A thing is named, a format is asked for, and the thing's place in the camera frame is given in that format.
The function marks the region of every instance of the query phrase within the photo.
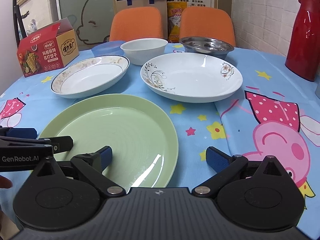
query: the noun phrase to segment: white bowl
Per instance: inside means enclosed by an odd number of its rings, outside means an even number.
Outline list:
[[[168,42],[163,39],[146,38],[128,41],[120,48],[132,64],[142,66],[148,60],[162,55],[167,44]]]
[[[89,58],[63,70],[51,83],[51,90],[64,98],[95,95],[116,84],[130,62],[123,56]]]
[[[198,53],[170,53],[146,62],[142,80],[157,94],[187,103],[215,102],[235,93],[242,75],[225,60]]]

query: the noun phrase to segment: orange chair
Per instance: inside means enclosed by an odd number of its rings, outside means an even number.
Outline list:
[[[129,8],[114,16],[109,41],[132,41],[142,38],[163,39],[161,14],[157,8]]]
[[[186,8],[181,15],[180,38],[207,37],[236,46],[235,33],[229,15],[210,7]]]

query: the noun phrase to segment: red box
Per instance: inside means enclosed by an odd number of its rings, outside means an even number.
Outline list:
[[[64,68],[79,55],[68,18],[45,26],[20,41],[17,56],[25,77]]]

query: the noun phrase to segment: floral plate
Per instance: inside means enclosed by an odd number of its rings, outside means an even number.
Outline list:
[[[116,84],[126,73],[129,64],[126,57],[116,55],[85,59],[56,76],[51,90],[64,98],[92,96]]]
[[[146,62],[142,80],[157,94],[187,103],[207,103],[230,97],[242,85],[242,75],[225,60],[197,53],[171,53]]]

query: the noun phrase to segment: stainless steel bowl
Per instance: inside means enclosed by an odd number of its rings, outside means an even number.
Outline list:
[[[185,37],[179,41],[186,52],[207,54],[210,56],[225,59],[230,51],[235,48],[224,41],[204,37]]]

